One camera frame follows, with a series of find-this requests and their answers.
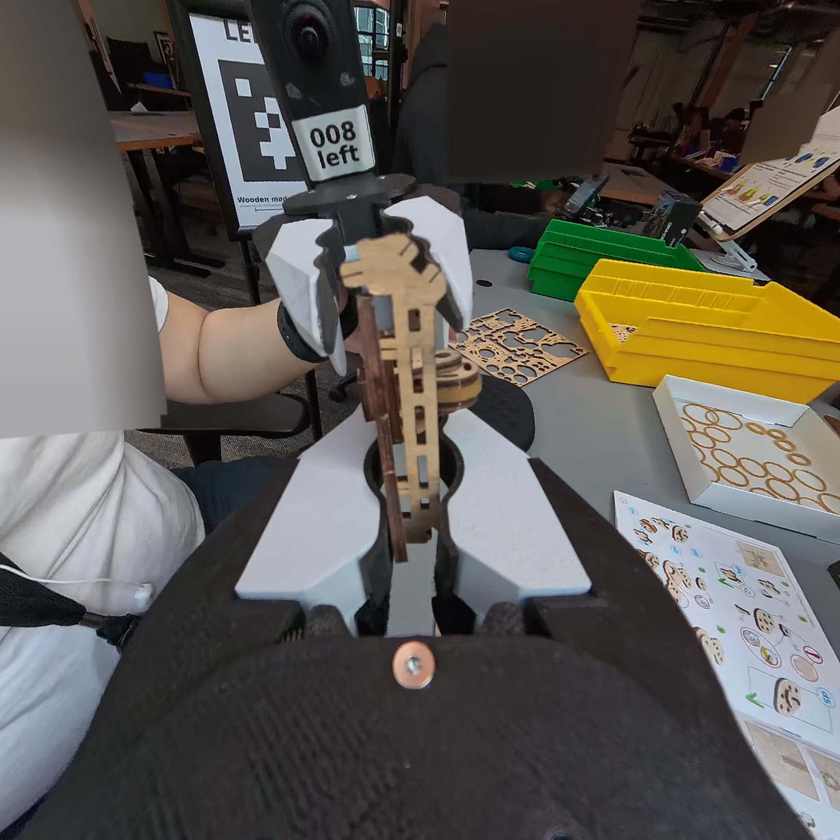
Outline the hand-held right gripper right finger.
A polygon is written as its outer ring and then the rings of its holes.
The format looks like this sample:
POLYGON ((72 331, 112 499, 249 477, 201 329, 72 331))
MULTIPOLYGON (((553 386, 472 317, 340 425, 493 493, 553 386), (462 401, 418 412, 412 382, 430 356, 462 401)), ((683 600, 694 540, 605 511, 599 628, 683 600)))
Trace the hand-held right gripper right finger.
POLYGON ((585 595, 592 582, 529 457, 470 410, 440 438, 433 612, 441 634, 471 634, 500 603, 585 595))

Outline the wooden model assembly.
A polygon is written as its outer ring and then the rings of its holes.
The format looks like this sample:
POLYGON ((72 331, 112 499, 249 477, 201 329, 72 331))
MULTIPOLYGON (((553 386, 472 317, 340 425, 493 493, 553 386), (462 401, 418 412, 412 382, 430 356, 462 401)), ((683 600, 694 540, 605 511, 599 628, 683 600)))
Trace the wooden model assembly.
POLYGON ((455 350, 439 350, 437 307, 445 273, 426 243, 409 234, 362 239, 340 268, 355 291, 364 417, 376 426, 394 561, 425 543, 440 519, 439 423, 471 405, 479 373, 455 350))

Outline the person's left forearm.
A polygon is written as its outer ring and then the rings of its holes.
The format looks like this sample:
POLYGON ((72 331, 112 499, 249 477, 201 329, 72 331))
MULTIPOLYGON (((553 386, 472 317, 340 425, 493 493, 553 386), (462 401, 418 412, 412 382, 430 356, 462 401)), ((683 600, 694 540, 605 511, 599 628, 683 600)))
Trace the person's left forearm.
POLYGON ((237 403, 279 392, 314 369, 280 335, 279 301, 206 311, 153 284, 167 311, 159 330, 164 393, 193 405, 237 403))

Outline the black wristwatch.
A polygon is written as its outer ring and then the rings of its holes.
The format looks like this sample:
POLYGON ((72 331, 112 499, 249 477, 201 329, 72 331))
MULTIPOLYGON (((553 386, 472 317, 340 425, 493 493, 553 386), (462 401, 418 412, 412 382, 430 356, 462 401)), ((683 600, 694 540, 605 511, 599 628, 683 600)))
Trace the black wristwatch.
POLYGON ((277 327, 289 351, 301 361, 310 364, 319 364, 328 358, 327 355, 313 349, 302 338, 291 316, 287 314, 283 301, 279 301, 278 303, 277 327))

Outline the black textured round pad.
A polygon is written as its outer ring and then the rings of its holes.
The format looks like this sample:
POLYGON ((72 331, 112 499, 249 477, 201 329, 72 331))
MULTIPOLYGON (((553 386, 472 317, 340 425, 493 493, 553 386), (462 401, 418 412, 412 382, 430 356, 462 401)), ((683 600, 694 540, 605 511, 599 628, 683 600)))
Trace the black textured round pad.
POLYGON ((506 440, 528 452, 536 436, 532 402, 524 389, 488 374, 469 410, 506 440))

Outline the laser-cut wooden part sheet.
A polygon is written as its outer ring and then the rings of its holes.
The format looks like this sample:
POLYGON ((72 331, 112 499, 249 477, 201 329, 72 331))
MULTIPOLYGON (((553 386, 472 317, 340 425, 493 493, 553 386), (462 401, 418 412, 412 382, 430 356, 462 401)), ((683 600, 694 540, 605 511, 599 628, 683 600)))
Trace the laser-cut wooden part sheet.
POLYGON ((571 339, 509 308, 474 318, 449 345, 486 374, 519 387, 587 355, 571 339))

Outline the black office chair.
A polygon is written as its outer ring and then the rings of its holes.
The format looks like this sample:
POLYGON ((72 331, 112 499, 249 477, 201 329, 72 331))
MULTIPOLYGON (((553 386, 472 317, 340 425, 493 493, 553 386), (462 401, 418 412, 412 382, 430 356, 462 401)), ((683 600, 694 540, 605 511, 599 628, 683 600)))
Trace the black office chair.
POLYGON ((297 395, 270 394, 257 400, 211 405, 168 401, 159 427, 145 434, 182 436, 194 466, 222 458, 222 436, 288 438, 311 425, 308 401, 297 395))

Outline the smartphone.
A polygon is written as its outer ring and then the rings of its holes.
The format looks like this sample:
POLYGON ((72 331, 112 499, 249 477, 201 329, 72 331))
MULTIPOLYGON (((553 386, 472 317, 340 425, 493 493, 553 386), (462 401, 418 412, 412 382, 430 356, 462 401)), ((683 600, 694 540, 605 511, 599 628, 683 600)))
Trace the smartphone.
POLYGON ((585 214, 587 209, 598 200, 609 180, 610 175, 607 172, 587 176, 564 205, 565 216, 577 218, 585 214))

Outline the wooden standing desk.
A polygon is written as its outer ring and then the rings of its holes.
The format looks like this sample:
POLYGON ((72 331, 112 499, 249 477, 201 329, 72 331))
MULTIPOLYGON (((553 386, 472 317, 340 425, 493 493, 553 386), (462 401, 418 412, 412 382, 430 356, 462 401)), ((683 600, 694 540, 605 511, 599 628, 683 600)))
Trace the wooden standing desk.
POLYGON ((135 213, 148 240, 143 249, 148 266, 206 278, 222 260, 198 255, 186 235, 173 201, 167 195, 160 152, 202 144, 194 112, 111 112, 112 131, 126 170, 135 213))

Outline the small dark product box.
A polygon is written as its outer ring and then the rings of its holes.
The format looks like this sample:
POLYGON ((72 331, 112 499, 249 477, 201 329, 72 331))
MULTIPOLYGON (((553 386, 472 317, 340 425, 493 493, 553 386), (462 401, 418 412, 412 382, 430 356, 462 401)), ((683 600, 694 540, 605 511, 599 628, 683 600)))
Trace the small dark product box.
POLYGON ((668 247, 681 245, 692 229, 702 204, 676 190, 664 190, 642 228, 642 236, 663 241, 668 247))

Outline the white assembly booklet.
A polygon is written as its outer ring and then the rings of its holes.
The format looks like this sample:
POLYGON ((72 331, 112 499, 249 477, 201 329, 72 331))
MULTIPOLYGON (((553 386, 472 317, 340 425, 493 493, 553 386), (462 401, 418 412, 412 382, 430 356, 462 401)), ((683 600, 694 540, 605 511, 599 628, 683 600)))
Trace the white assembly booklet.
POLYGON ((839 838, 839 667, 776 547, 614 492, 616 529, 681 609, 744 738, 814 838, 839 838))

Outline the person's torso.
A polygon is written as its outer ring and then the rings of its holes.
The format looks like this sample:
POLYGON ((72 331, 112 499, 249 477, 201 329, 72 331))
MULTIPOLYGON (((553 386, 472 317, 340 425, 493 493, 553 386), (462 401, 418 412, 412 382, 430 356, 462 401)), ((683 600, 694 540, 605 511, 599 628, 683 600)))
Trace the person's torso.
MULTIPOLYGON (((160 594, 205 538, 193 493, 122 431, 3 439, 1 491, 2 554, 99 614, 160 594)), ((118 661, 89 628, 2 627, 2 829, 61 776, 118 661)))

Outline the group of wooden rings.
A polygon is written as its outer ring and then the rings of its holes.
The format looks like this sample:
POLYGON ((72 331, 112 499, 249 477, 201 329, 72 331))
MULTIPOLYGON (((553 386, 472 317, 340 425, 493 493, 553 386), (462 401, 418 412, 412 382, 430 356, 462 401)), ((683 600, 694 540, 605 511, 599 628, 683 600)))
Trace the group of wooden rings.
POLYGON ((838 445, 817 432, 809 413, 784 426, 698 402, 675 405, 703 490, 733 490, 838 517, 838 445))

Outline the white clipboard stand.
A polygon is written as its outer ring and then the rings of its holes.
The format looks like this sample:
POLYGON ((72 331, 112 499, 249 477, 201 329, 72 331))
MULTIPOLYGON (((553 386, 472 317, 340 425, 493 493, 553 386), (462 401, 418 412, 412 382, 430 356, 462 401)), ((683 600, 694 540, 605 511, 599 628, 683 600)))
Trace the white clipboard stand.
POLYGON ((709 234, 715 239, 722 253, 710 257, 710 270, 733 277, 746 277, 753 281, 765 282, 770 279, 758 268, 758 262, 747 253, 733 238, 725 239, 723 226, 713 224, 709 234))

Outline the illustrated instruction sheet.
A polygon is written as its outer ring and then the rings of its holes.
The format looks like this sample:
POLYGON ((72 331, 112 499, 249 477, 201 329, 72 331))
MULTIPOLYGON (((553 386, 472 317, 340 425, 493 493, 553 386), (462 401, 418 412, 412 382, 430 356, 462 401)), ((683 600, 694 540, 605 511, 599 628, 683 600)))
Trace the illustrated instruction sheet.
POLYGON ((839 162, 839 109, 825 114, 792 157, 749 164, 702 204, 702 213, 730 237, 819 186, 839 162))

